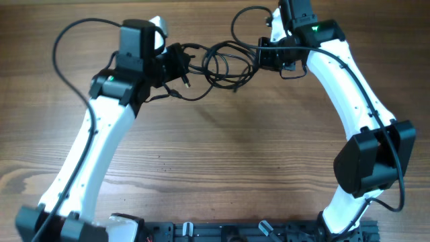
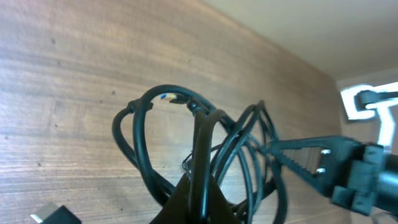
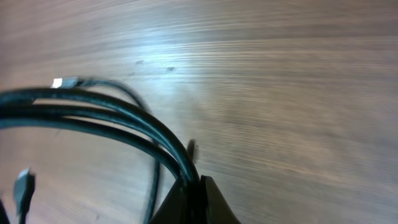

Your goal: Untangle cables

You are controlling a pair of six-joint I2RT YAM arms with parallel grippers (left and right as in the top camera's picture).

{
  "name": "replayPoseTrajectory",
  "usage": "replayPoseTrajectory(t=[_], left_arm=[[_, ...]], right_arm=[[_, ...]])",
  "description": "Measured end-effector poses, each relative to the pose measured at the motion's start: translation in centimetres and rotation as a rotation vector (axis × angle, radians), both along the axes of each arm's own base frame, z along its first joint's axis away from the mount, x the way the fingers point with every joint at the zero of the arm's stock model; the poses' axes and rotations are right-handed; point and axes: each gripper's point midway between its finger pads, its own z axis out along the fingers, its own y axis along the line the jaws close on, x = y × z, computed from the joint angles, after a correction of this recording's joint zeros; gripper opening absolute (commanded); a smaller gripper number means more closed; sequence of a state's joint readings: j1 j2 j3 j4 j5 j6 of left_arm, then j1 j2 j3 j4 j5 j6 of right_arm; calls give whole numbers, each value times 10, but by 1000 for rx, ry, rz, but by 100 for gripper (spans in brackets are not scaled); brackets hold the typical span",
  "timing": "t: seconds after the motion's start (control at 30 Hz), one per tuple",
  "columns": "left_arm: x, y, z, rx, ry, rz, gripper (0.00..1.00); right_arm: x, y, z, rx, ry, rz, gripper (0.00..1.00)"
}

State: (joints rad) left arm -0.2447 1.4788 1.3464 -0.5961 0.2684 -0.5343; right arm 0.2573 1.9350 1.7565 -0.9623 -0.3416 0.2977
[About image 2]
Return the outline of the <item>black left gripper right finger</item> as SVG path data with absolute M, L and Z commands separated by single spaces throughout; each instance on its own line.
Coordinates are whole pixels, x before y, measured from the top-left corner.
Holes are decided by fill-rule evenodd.
M 240 224 L 212 175 L 208 187 L 208 216 L 210 224 Z

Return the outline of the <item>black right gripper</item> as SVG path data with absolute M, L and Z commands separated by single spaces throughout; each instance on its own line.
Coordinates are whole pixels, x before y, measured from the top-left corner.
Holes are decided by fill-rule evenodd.
M 334 205 L 397 216 L 397 156 L 344 136 L 272 140 L 266 151 Z

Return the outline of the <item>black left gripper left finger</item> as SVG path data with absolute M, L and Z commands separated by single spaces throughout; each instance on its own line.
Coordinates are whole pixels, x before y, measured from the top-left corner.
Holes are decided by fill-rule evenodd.
M 187 174 L 182 175 L 173 194 L 161 211 L 150 224 L 186 224 L 188 223 L 188 198 L 190 179 Z

